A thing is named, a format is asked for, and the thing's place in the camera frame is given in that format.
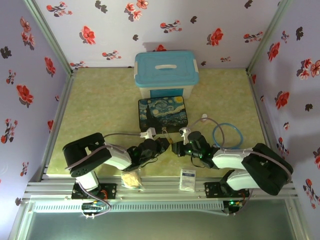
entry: red flower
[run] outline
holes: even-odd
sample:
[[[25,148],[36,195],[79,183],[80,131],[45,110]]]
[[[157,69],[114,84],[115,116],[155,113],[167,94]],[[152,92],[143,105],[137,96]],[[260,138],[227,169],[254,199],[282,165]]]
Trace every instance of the red flower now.
[[[278,55],[279,47],[280,47],[280,42],[277,42],[272,46],[270,52],[268,53],[270,62],[272,61],[273,58],[275,58]]]
[[[135,10],[133,3],[128,3],[125,7],[129,12],[133,12]]]
[[[48,72],[50,72],[52,75],[56,73],[56,68],[54,67],[54,63],[51,61],[49,57],[44,58],[46,69]]]
[[[24,42],[28,42],[28,35],[27,35],[27,34],[25,34],[25,32],[24,32],[24,31],[21,33],[21,36],[22,36],[22,41],[24,41]]]
[[[284,107],[288,103],[289,95],[290,95],[289,92],[283,92],[282,94],[280,94],[280,96],[275,102],[277,109]]]
[[[91,29],[89,27],[87,27],[87,26],[83,27],[82,35],[88,44],[90,44],[90,45],[96,44],[96,42],[94,40],[96,38],[95,32],[91,31]]]
[[[138,2],[136,3],[137,7],[140,9],[147,9],[148,2],[145,0],[137,0]]]
[[[257,75],[255,75],[255,74],[254,74],[254,75],[252,76],[253,84],[255,84],[255,83],[256,83],[256,78],[257,78]]]
[[[167,49],[165,49],[165,47],[160,44],[156,49],[155,49],[156,52],[165,52],[167,51]]]
[[[142,16],[142,13],[141,13],[141,11],[134,11],[133,12],[133,18],[135,19],[135,20],[139,20],[139,18]]]
[[[310,58],[304,60],[304,67],[305,67],[306,69],[308,69],[311,64],[312,64],[312,61],[311,61]]]
[[[22,99],[22,101],[24,101],[28,104],[33,103],[34,96],[30,94],[30,91],[26,85],[18,84],[16,86],[16,90],[18,91],[18,95]]]
[[[309,186],[312,186],[312,181],[311,181],[309,178],[307,178],[307,179],[305,180],[305,182],[306,182]]]
[[[49,133],[51,133],[51,130],[52,130],[52,126],[53,126],[53,125],[54,125],[54,121],[53,121],[53,120],[48,121]]]
[[[222,37],[223,37],[223,33],[222,33],[222,31],[221,31],[221,29],[220,28],[217,28],[216,30],[215,30],[215,32],[213,32],[212,34],[211,34],[211,45],[212,46],[218,46],[219,45],[219,41],[222,39]]]
[[[308,76],[310,76],[310,73],[308,70],[304,70],[300,75],[300,79],[301,80],[307,80],[308,79]]]
[[[315,158],[314,163],[317,164],[318,165],[318,169],[320,169],[320,155]]]
[[[32,36],[31,33],[30,33],[30,35],[29,35],[29,42],[30,42],[30,44],[31,44],[32,46],[36,45],[36,43],[35,43],[35,37]]]
[[[311,76],[314,78],[320,74],[320,60],[316,61],[315,64],[311,65]]]
[[[25,19],[24,19],[23,16],[20,18],[20,24],[21,24],[21,26],[23,27],[23,30],[24,30],[26,33],[31,31],[31,27],[30,27],[30,25],[29,25],[29,22],[28,22],[28,21],[25,21]]]

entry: floor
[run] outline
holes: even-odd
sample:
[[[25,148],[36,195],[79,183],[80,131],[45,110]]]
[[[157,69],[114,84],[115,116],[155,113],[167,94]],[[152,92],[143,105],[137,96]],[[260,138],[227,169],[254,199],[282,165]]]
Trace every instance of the floor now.
[[[241,131],[244,142],[241,148],[264,143],[250,85],[244,69],[200,69],[199,83],[191,97],[185,100],[189,124],[202,114],[219,123],[231,123]],[[68,174],[62,148],[64,145],[99,132],[139,133],[138,100],[139,88],[135,85],[132,68],[80,68],[74,80],[62,124],[55,143],[48,174]],[[210,122],[198,123],[194,131],[200,131],[207,142],[213,144]],[[223,127],[225,147],[240,141],[237,132]],[[181,141],[178,133],[170,134],[175,141]],[[221,134],[216,132],[221,142]],[[142,142],[139,137],[111,136],[107,141],[126,148]],[[194,168],[189,157],[177,157],[168,149],[156,163],[141,170],[142,176],[179,176],[181,168]],[[197,168],[198,177],[222,177],[227,169]],[[98,176],[118,176],[121,171],[103,164],[96,168]]]

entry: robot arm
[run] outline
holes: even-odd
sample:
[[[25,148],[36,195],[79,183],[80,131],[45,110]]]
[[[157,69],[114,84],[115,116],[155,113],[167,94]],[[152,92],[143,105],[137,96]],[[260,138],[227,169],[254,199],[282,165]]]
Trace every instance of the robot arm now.
[[[132,171],[164,153],[170,144],[166,138],[154,140],[155,135],[155,129],[149,128],[140,134],[145,140],[128,149],[106,143],[101,133],[86,136],[63,147],[68,165],[66,169],[70,170],[71,177],[76,178],[85,190],[95,190],[99,187],[99,181],[94,169],[101,164],[111,165],[122,171]]]
[[[228,171],[221,182],[226,194],[260,188],[270,195],[277,195],[290,181],[293,173],[291,165],[265,144],[258,143],[250,149],[221,149],[210,146],[199,131],[184,132],[188,134],[188,141],[184,137],[184,141],[176,142],[171,147],[178,157],[199,158],[210,169],[235,169]]]

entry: cable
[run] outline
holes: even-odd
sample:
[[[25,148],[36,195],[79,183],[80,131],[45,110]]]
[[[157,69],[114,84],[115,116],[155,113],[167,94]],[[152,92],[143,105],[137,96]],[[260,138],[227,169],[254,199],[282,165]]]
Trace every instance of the cable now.
[[[221,128],[220,124],[216,121],[216,120],[213,120],[212,118],[209,118],[209,117],[202,117],[202,118],[199,118],[197,121],[195,121],[190,127],[189,129],[193,128],[196,123],[198,123],[199,121],[201,120],[210,120],[212,122],[214,122],[216,124],[216,126],[220,129],[221,131],[221,135],[222,135],[222,143],[220,145],[220,148],[223,149],[223,145],[225,144],[225,134],[224,134],[224,131],[223,129]]]
[[[103,138],[105,139],[106,137],[110,137],[113,135],[127,135],[127,136],[139,136],[140,137],[140,133],[122,133],[122,132],[116,132],[116,133],[110,133],[107,135],[104,135]]]
[[[89,193],[87,190],[85,190],[85,188],[81,185],[81,183],[80,183],[79,181],[77,181],[77,183],[79,184],[80,188],[82,189],[82,191],[83,191],[85,194],[87,194],[88,196],[90,196],[90,197],[92,197],[92,198],[94,198],[94,199],[96,199],[96,200],[98,200],[98,201],[101,201],[101,202],[105,203],[105,208],[106,208],[106,209],[107,209],[107,206],[109,206],[109,208],[108,208],[107,210],[105,210],[105,211],[103,211],[103,212],[99,212],[99,213],[97,213],[97,214],[92,214],[92,215],[87,214],[87,215],[86,215],[86,214],[84,214],[84,213],[82,212],[82,214],[83,214],[86,218],[92,218],[92,219],[94,219],[95,217],[101,216],[101,215],[106,214],[106,213],[108,213],[108,212],[111,211],[112,206],[110,205],[109,202],[107,202],[106,200],[103,200],[103,199],[100,198],[100,197],[97,197],[97,196]]]
[[[194,159],[192,158],[192,156],[190,157],[190,160],[191,160],[192,165],[193,165],[193,166],[195,166],[196,168],[202,168],[202,169],[204,169],[204,168],[205,168],[205,166],[198,166],[198,165],[195,165],[195,164],[194,164]]]
[[[244,142],[244,137],[242,136],[240,130],[235,125],[232,125],[231,123],[228,123],[228,122],[223,122],[223,123],[220,123],[219,125],[220,126],[226,125],[226,126],[234,128],[236,130],[236,132],[240,136],[240,142],[237,145],[231,146],[231,147],[225,147],[225,149],[239,149],[241,144]],[[217,129],[218,129],[218,125],[215,126],[215,128],[212,131],[212,138],[213,138],[213,141],[214,141],[215,145],[217,145],[220,148],[220,145],[218,144],[218,142],[217,142],[217,140],[215,138],[215,134],[216,134],[216,130]]]
[[[153,164],[153,163],[155,163],[156,161],[158,161],[158,158],[157,158],[157,157],[152,158],[152,159],[150,159],[150,160],[153,160],[153,159],[156,159],[156,160],[155,160],[155,161],[147,162],[145,165],[141,166],[141,168],[144,168],[144,167],[147,166],[148,164]]]
[[[248,198],[247,198],[247,199],[245,200],[245,202],[243,203],[242,207],[239,209],[239,211],[235,212],[234,215],[238,215],[238,214],[245,208],[245,206],[248,205],[248,201],[250,200],[253,192],[254,192],[254,190],[252,189],[252,190],[250,191],[250,194],[249,194]]]

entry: wall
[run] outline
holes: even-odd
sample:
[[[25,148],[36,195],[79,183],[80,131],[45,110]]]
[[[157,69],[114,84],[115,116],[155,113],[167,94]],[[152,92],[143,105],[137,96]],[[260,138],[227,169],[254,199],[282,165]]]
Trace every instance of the wall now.
[[[294,167],[314,239],[320,238],[319,19],[317,0],[294,1],[251,71],[273,146]]]
[[[164,49],[191,50],[200,67],[246,68],[280,0],[35,1],[73,68],[133,66]]]
[[[5,240],[42,162],[67,74],[23,1],[1,3],[0,31],[0,239]]]

